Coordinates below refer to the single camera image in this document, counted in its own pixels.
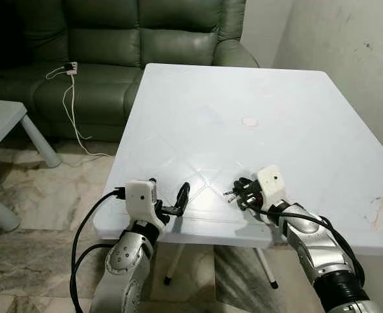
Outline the white plastic table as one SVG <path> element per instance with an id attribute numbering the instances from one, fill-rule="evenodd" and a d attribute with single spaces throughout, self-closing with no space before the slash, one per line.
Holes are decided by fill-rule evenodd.
<path id="1" fill-rule="evenodd" d="M 257 127 L 246 127 L 254 117 Z M 287 199 L 328 218 L 383 290 L 383 146 L 325 72 L 147 65 L 103 191 L 155 178 L 171 205 L 191 186 L 163 243 L 284 243 L 229 202 L 238 178 L 277 165 Z"/>

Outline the green leather sofa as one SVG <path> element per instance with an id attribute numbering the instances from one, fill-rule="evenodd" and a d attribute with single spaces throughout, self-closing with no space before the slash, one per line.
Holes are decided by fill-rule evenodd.
<path id="1" fill-rule="evenodd" d="M 0 100 L 40 133 L 120 141 L 147 65 L 257 67 L 246 0 L 0 0 Z M 63 65 L 78 63 L 69 76 Z"/>

